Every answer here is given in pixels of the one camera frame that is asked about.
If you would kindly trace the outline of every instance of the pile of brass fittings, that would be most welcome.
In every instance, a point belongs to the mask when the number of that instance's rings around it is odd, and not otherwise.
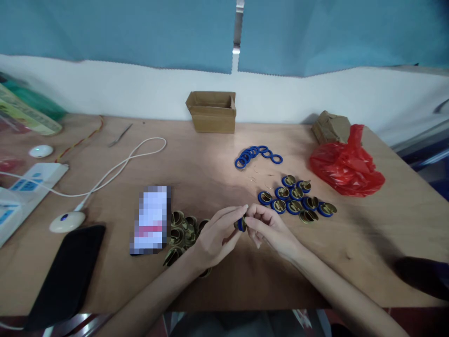
[[[293,215],[298,215],[305,224],[318,221],[317,211],[325,218],[332,217],[337,213],[337,208],[326,202],[319,201],[317,197],[308,197],[311,191],[310,180],[297,181],[292,175],[282,178],[282,185],[275,190],[275,198],[267,191],[262,191],[258,195],[258,200],[262,205],[271,206],[278,214],[286,211]]]
[[[194,216],[185,217],[183,212],[174,211],[169,241],[171,248],[165,257],[164,266],[170,267],[186,250],[192,247],[208,222],[209,219],[205,219],[198,223]],[[200,277],[208,276],[211,270],[208,268]]]

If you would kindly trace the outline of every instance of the wire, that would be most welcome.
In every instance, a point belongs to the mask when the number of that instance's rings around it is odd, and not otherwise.
[[[8,330],[23,330],[23,328],[12,327],[12,326],[7,325],[7,324],[2,323],[2,322],[0,322],[0,327],[2,327],[4,329],[8,329]]]
[[[163,145],[159,150],[154,151],[154,152],[149,152],[149,153],[145,153],[145,154],[137,154],[137,155],[135,155],[135,156],[132,155],[135,151],[137,151],[137,149],[139,149],[139,147],[140,147],[142,144],[144,144],[145,142],[147,142],[147,141],[149,141],[149,140],[152,140],[152,139],[161,139],[161,140],[164,141],[164,145]],[[31,181],[31,182],[33,182],[33,183],[35,183],[35,184],[37,184],[37,185],[39,185],[39,186],[45,188],[46,190],[49,190],[50,192],[53,192],[53,193],[55,193],[55,194],[57,194],[57,195],[59,195],[59,196],[62,196],[62,197],[70,197],[70,198],[74,198],[74,197],[83,197],[83,196],[86,196],[86,197],[84,198],[84,200],[81,202],[81,204],[79,204],[79,205],[76,207],[76,210],[78,211],[78,210],[84,205],[84,203],[86,202],[87,198],[89,198],[89,196],[90,196],[92,193],[94,193],[94,192],[96,192],[96,191],[102,189],[102,188],[105,187],[107,184],[109,184],[111,181],[113,181],[113,180],[115,179],[115,177],[117,177],[117,176],[123,171],[123,169],[124,169],[125,166],[128,164],[128,162],[130,161],[130,159],[137,158],[137,157],[142,157],[142,156],[146,156],[146,155],[150,155],[150,154],[155,154],[155,153],[157,153],[157,152],[162,151],[162,150],[165,148],[166,145],[167,145],[167,141],[166,141],[164,138],[161,138],[161,137],[153,137],[153,138],[145,139],[143,142],[141,142],[139,145],[137,145],[137,147],[135,147],[134,150],[131,151],[131,153],[130,153],[130,155],[128,156],[128,158],[126,158],[125,160],[121,161],[120,163],[118,163],[117,165],[115,165],[113,168],[111,168],[111,169],[110,169],[110,170],[103,176],[103,178],[101,178],[101,180],[94,186],[94,188],[91,189],[91,191],[89,191],[89,192],[87,192],[87,193],[83,193],[83,194],[75,194],[75,195],[64,194],[64,193],[58,192],[58,191],[56,191],[56,190],[54,190],[54,189],[52,189],[52,188],[50,188],[50,187],[45,186],[45,185],[42,184],[42,183],[38,183],[38,182],[36,182],[36,181],[34,181],[34,180],[30,179],[30,178],[26,178],[26,177],[24,177],[24,176],[19,176],[19,175],[15,175],[15,174],[8,173],[8,172],[2,172],[2,171],[0,171],[0,174],[6,175],[6,176],[13,176],[13,177],[16,177],[16,178],[20,178],[20,179],[24,179],[24,180],[27,180],[27,181]],[[124,165],[122,166],[122,168],[121,168],[121,169],[120,169],[120,170],[119,170],[119,171],[118,171],[112,178],[110,178],[107,182],[105,182],[103,185],[101,185],[100,187],[98,187],[98,185],[101,184],[101,182],[102,182],[102,181],[103,181],[103,180],[104,180],[104,179],[105,179],[105,178],[106,178],[106,177],[107,177],[107,176],[108,176],[114,169],[116,169],[117,167],[119,167],[119,166],[122,165],[122,164],[124,164]]]
[[[55,160],[55,162],[59,162],[59,160],[62,158],[62,156],[64,154],[66,154],[67,152],[69,152],[70,150],[72,150],[73,148],[77,147],[79,144],[81,144],[83,141],[85,141],[86,139],[91,138],[93,135],[95,135],[97,132],[100,132],[103,128],[104,125],[104,119],[103,116],[100,116],[100,120],[101,120],[101,125],[98,127],[98,129],[96,129],[94,132],[92,132],[90,135],[88,135],[87,137],[83,138],[82,140],[80,140],[78,143],[73,144],[71,147],[65,149],[65,151],[63,153],[61,153]]]

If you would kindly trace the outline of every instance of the blue fabric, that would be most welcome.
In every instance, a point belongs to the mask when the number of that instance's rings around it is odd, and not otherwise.
[[[0,0],[0,53],[231,73],[235,0]]]
[[[239,71],[449,67],[447,0],[247,0]]]

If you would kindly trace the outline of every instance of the white power strip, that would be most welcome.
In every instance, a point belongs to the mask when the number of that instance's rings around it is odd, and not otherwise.
[[[38,163],[23,176],[52,188],[68,169],[68,165]],[[0,189],[0,248],[48,192],[26,179],[19,179],[9,190]]]

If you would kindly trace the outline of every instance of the red object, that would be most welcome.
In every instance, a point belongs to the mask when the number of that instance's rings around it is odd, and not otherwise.
[[[310,156],[313,173],[342,195],[363,198],[385,183],[385,177],[376,171],[373,157],[362,147],[363,127],[351,126],[347,144],[323,144]]]

